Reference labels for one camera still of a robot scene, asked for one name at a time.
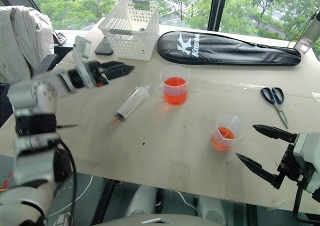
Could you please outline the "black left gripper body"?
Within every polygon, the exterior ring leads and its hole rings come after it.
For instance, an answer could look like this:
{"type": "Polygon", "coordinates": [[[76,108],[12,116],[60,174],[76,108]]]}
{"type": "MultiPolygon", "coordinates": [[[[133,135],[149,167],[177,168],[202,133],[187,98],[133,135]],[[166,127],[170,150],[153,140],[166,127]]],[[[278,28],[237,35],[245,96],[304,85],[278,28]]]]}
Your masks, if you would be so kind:
{"type": "Polygon", "coordinates": [[[102,87],[109,84],[109,81],[104,77],[105,69],[102,67],[102,64],[96,60],[91,60],[86,63],[89,73],[93,78],[93,85],[95,87],[102,87]]]}

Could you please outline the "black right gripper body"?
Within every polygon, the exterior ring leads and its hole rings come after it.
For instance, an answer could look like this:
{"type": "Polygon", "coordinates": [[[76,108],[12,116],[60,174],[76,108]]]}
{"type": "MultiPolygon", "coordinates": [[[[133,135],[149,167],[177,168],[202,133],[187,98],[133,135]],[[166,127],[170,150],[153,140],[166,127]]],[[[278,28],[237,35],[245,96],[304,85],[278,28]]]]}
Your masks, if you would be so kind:
{"type": "Polygon", "coordinates": [[[303,161],[301,158],[296,159],[293,154],[294,147],[293,144],[289,144],[280,161],[277,168],[279,175],[274,180],[274,187],[276,189],[280,188],[285,177],[297,182],[297,185],[304,190],[307,189],[312,179],[315,167],[310,162],[303,161]]]}

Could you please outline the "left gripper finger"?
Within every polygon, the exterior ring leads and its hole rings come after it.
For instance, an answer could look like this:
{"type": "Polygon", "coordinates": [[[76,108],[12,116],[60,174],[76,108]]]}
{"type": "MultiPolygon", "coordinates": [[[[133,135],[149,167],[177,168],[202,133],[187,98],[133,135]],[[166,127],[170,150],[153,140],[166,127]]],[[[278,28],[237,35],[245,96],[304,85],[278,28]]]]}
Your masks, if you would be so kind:
{"type": "Polygon", "coordinates": [[[104,62],[100,64],[100,67],[107,71],[114,71],[114,70],[120,70],[120,69],[129,69],[132,71],[135,68],[132,65],[128,65],[120,61],[104,62]]]}
{"type": "Polygon", "coordinates": [[[130,74],[132,69],[117,69],[117,70],[106,70],[105,75],[108,80],[124,77],[130,74]]]}

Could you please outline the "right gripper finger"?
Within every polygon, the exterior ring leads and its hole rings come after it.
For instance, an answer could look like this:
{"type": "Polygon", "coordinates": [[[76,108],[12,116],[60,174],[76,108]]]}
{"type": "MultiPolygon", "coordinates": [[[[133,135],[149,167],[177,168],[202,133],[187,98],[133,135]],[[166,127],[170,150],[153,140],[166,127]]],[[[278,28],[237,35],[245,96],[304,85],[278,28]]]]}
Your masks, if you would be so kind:
{"type": "Polygon", "coordinates": [[[240,161],[254,174],[262,178],[263,180],[270,183],[277,190],[280,188],[282,184],[282,179],[277,174],[272,174],[263,169],[262,165],[258,162],[250,159],[249,157],[242,155],[240,153],[236,153],[236,156],[240,159],[240,161]]]}
{"type": "Polygon", "coordinates": [[[274,126],[267,126],[263,124],[254,124],[253,128],[260,134],[272,139],[280,139],[287,143],[294,143],[298,134],[290,133],[274,126]]]}

